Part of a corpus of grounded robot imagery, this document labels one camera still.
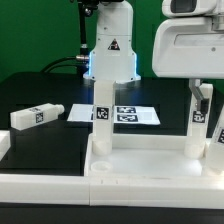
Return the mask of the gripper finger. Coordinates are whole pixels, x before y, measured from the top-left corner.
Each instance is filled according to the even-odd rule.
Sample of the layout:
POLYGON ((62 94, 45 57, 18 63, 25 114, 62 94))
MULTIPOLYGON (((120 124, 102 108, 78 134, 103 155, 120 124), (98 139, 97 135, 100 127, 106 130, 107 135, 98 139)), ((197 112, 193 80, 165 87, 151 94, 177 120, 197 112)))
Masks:
POLYGON ((189 80, 189 89, 196 99, 196 109, 201 114, 207 114, 209 108, 209 99, 205 98, 201 92, 200 86, 202 82, 200 79, 191 78, 189 80))

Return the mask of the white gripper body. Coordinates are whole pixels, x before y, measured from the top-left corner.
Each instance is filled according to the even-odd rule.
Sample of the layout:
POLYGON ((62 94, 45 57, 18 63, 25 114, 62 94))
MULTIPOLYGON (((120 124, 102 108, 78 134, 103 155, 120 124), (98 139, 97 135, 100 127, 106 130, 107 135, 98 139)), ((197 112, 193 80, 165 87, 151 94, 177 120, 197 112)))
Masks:
POLYGON ((152 69, 158 77, 224 79, 224 31, 209 17, 167 19, 155 35, 152 69))

